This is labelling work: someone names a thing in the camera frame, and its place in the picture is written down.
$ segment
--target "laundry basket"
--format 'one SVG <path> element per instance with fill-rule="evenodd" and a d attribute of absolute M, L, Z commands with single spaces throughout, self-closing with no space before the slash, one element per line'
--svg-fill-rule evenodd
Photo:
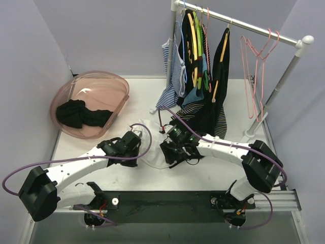
<path fill-rule="evenodd" d="M 118 75 L 103 71 L 80 74 L 59 89 L 51 103 L 51 119 L 68 135 L 82 139 L 99 138 L 107 132 L 118 116 L 129 98 L 128 92 L 128 82 Z M 89 110 L 110 110 L 113 113 L 102 128 L 87 125 L 83 125 L 81 129 L 68 127 L 57 120 L 56 109 L 70 99 L 84 101 Z"/>

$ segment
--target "lavender wall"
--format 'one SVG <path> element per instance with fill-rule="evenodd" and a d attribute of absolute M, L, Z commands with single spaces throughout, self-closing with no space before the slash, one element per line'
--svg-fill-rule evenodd
<path fill-rule="evenodd" d="M 198 6 L 271 29 L 281 29 L 297 0 L 190 0 Z M 75 73 L 106 70 L 126 75 L 163 75 L 161 44 L 169 37 L 170 0 L 34 0 Z M 214 53 L 226 24 L 209 21 Z M 267 40 L 237 27 L 231 34 L 231 78 L 242 78 L 239 38 L 257 48 Z"/>
<path fill-rule="evenodd" d="M 311 243 L 324 243 L 324 108 L 325 39 L 323 0 L 298 0 L 281 29 L 283 35 L 313 35 L 314 44 L 270 108 L 267 122 L 279 157 L 296 188 Z M 267 62 L 266 97 L 271 93 L 295 50 L 279 45 Z"/>
<path fill-rule="evenodd" d="M 32 0 L 0 1 L 0 178 L 51 157 L 58 130 L 49 106 L 71 73 Z M 26 172 L 13 177 L 18 191 Z M 0 190 L 1 243 L 18 243 L 27 211 L 18 197 Z"/>

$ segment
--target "clothing rack rod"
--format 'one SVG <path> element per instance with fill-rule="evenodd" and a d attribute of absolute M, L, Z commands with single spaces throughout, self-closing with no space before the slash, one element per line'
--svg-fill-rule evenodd
<path fill-rule="evenodd" d="M 251 32 L 255 32 L 257 34 L 260 34 L 260 35 L 263 35 L 263 36 L 266 36 L 266 37 L 268 37 L 269 34 L 270 34 L 270 32 L 267 29 L 259 28 L 257 26 L 247 24 L 245 22 L 239 21 L 237 19 L 233 19 L 231 17 L 227 17 L 227 16 L 222 15 L 222 14 L 218 14 L 218 13 L 210 11 L 210 10 L 208 11 L 207 9 L 198 7 L 198 6 L 193 5 L 193 4 L 184 3 L 184 1 L 175 1 L 175 4 L 178 4 L 178 6 L 181 6 L 181 7 L 184 7 L 184 5 L 185 5 L 185 8 L 197 11 L 198 13 L 203 13 L 205 15 L 208 15 L 208 12 L 209 12 L 209 17 L 219 19 L 219 20 L 221 20 L 223 22 L 226 22 L 226 23 L 231 23 L 232 25 L 238 26 L 238 27 L 243 28 L 243 29 L 247 29 L 247 30 L 249 30 Z M 277 40 L 278 39 L 278 34 L 276 34 L 275 32 L 271 32 L 271 38 L 274 39 L 274 40 Z M 285 37 L 285 36 L 280 35 L 279 42 L 282 42 L 282 43 L 285 43 L 285 44 L 288 44 L 290 46 L 295 47 L 296 44 L 298 43 L 298 40 L 291 39 L 289 37 Z"/>

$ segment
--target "pink hanger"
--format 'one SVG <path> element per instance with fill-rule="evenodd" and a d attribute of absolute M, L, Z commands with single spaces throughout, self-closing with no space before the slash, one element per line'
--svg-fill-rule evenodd
<path fill-rule="evenodd" d="M 279 43 L 279 37 L 280 37 L 280 33 L 278 31 L 275 31 L 276 34 L 278 35 L 278 39 L 277 42 L 275 43 L 275 45 L 271 48 L 271 50 L 265 55 L 265 57 L 262 57 L 261 54 L 264 51 L 265 47 L 268 45 L 268 43 L 271 40 L 271 30 L 268 28 L 267 29 L 269 31 L 269 39 L 266 42 L 266 44 L 264 45 L 264 47 L 261 49 L 260 52 L 258 52 L 255 47 L 252 45 L 251 41 L 249 39 L 246 39 L 244 36 L 241 36 L 240 38 L 240 49 L 241 49 L 241 53 L 242 53 L 242 61 L 243 61 L 243 69 L 244 69 L 244 80 L 245 80 L 245 91 L 246 91 L 246 101 L 247 101 L 247 108 L 248 108 L 248 117 L 249 118 L 253 118 L 254 114 L 256 115 L 256 120 L 257 122 L 261 122 L 263 119 L 263 96 L 264 96 L 264 69 L 265 69 L 265 61 L 267 59 L 267 57 L 270 55 L 270 53 L 274 50 L 274 48 L 278 45 Z M 249 65 L 248 65 L 248 56 L 247 56 L 247 46 L 250 48 L 250 50 L 253 52 L 254 56 L 256 57 L 256 64 L 255 64 L 255 81 L 254 81 L 254 91 L 252 90 L 251 85 L 250 87 L 250 91 L 251 91 L 251 96 L 252 96 L 252 103 L 253 103 L 253 110 L 252 113 L 250 114 L 250 108 L 249 108 L 249 102 L 248 102 L 248 91 L 247 91 L 247 82 L 246 82 L 246 72 L 245 72 L 245 61 L 244 61 L 244 53 L 243 53 L 243 46 L 242 46 L 242 40 L 245 41 L 245 56 L 246 56 L 246 66 L 247 66 L 247 73 L 248 73 L 248 77 L 250 78 L 250 74 L 249 74 Z M 261 59 L 263 61 L 262 64 L 262 94 L 261 94 L 261 99 L 259 101 L 259 104 L 261 105 L 261 118 L 258 118 L 258 112 L 257 112 L 257 107 L 256 107 L 256 103 L 255 103 L 255 95 L 256 95 L 256 84 L 257 84 L 257 69 L 258 69 L 258 59 Z"/>

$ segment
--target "metal pole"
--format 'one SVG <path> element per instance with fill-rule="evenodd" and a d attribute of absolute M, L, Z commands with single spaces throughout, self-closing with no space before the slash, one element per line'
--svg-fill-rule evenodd
<path fill-rule="evenodd" d="M 263 106 L 263 113 L 264 114 L 266 114 L 268 112 L 269 107 L 273 103 L 276 96 L 279 94 L 280 89 L 283 87 L 285 81 L 288 79 L 289 75 L 291 74 L 292 70 L 295 68 L 295 66 L 296 66 L 296 64 L 298 63 L 299 60 L 300 60 L 300 57 L 297 57 L 297 56 L 294 56 L 293 59 L 291 60 L 290 64 L 288 65 L 288 67 L 284 71 L 282 77 L 280 78 L 279 82 L 277 83 L 276 87 L 274 88 L 274 90 L 272 91 L 272 93 L 269 96 L 268 100 L 266 101 L 265 105 Z M 259 112 L 258 118 L 261 118 L 261 115 L 262 115 L 262 111 Z M 252 126 L 247 131 L 247 134 L 253 135 L 254 131 L 257 128 L 258 125 L 259 125 L 259 122 L 257 120 L 255 120 L 254 123 L 252 124 Z"/>
<path fill-rule="evenodd" d="M 173 61 L 173 47 L 174 47 L 174 35 L 175 35 L 175 25 L 176 25 L 176 14 L 177 14 L 178 5 L 172 0 L 171 6 L 171 23 L 170 23 L 170 32 L 169 32 L 169 49 L 168 49 L 168 60 L 167 60 L 167 83 L 166 86 L 171 82 L 172 75 L 172 61 Z"/>
<path fill-rule="evenodd" d="M 295 66 L 297 65 L 297 63 L 300 60 L 301 56 L 306 51 L 308 46 L 311 45 L 313 42 L 314 42 L 314 38 L 312 36 L 305 36 L 302 39 L 302 41 L 299 41 L 299 43 L 297 44 L 297 47 L 299 49 L 296 51 L 293 59 L 291 60 L 290 64 L 288 65 L 288 67 L 284 71 L 282 77 L 280 78 L 279 82 L 277 83 L 276 87 L 274 88 L 274 90 L 272 91 L 272 93 L 269 96 L 268 100 L 266 101 L 265 105 L 263 106 L 263 113 L 264 114 L 266 114 L 268 112 L 271 104 L 273 103 L 276 96 L 279 94 L 281 88 L 283 87 L 283 85 L 286 82 L 286 80 L 288 79 L 289 75 L 291 74 L 291 72 L 293 71 Z M 262 112 L 260 112 L 258 114 L 258 118 L 261 118 L 261 115 L 262 115 Z M 248 130 L 246 130 L 244 132 L 244 135 L 247 136 L 247 137 L 254 136 L 255 130 L 258 127 L 259 124 L 260 124 L 260 122 L 257 122 L 257 120 L 255 119 L 252 126 Z"/>
<path fill-rule="evenodd" d="M 177 2 L 177 4 L 179 6 L 184 6 L 185 5 L 185 7 L 188 8 L 188 9 L 191 9 L 191 10 L 194 10 L 194 11 L 197 10 L 198 12 L 203 12 L 205 15 L 208 14 L 207 9 L 197 7 L 196 5 L 193 5 L 193 4 L 184 3 L 184 1 L 176 1 L 176 2 Z M 219 19 L 219 20 L 221 20 L 223 22 L 226 22 L 226 23 L 232 23 L 232 25 L 238 26 L 238 27 L 243 28 L 243 29 L 247 29 L 249 31 L 261 34 L 261 35 L 266 36 L 266 37 L 268 37 L 269 34 L 270 34 L 267 29 L 259 28 L 257 26 L 254 26 L 254 25 L 239 21 L 237 19 L 233 19 L 231 17 L 227 17 L 227 16 L 222 15 L 222 14 L 215 13 L 215 12 L 210 11 L 210 10 L 209 10 L 209 16 L 212 17 L 212 18 L 215 18 L 215 19 Z M 277 40 L 278 39 L 278 34 L 276 34 L 275 32 L 271 32 L 271 38 L 274 39 L 274 40 Z M 298 41 L 295 40 L 295 39 L 291 39 L 289 37 L 285 37 L 285 36 L 281 36 L 281 35 L 279 37 L 279 41 L 282 42 L 282 43 L 288 44 L 290 46 L 294 46 L 294 47 L 298 43 Z"/>

